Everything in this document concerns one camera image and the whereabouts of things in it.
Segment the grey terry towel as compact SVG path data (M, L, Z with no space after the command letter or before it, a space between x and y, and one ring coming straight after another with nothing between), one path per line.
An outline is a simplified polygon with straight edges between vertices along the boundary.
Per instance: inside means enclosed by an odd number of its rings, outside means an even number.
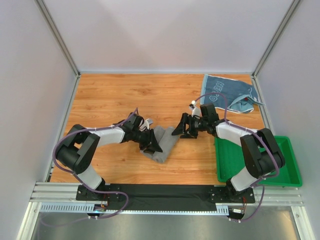
M169 157L174 146L176 145L179 136L172 135L173 131L175 130L175 128L172 126L169 126L166 129L164 129L162 126L157 125L153 130L155 138L159 146L161 147L162 152L155 151L154 153L147 153L141 150L140 153L157 163L163 164Z

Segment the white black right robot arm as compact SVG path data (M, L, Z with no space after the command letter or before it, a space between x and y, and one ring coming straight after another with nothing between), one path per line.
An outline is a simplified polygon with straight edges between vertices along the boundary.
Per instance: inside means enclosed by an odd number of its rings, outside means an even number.
M286 160L270 129L245 128L226 118L220 119L212 103L202 104L200 108L195 104L190 104L191 114L182 114L172 135L196 139L199 132L207 132L241 147L244 167L226 182L225 192L229 198L244 193L262 179L270 178L271 174L279 174Z

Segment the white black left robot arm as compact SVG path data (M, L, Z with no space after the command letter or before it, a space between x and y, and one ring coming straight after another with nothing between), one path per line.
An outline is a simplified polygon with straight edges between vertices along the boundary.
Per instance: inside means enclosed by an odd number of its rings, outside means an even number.
M53 150L53 161L59 161L66 168L63 171L73 174L79 182L94 193L105 189L104 179L95 171L91 162L98 147L109 144L135 142L139 149L148 154L161 153L155 132L149 127L150 121L132 112L127 119L107 127L87 128L74 125Z

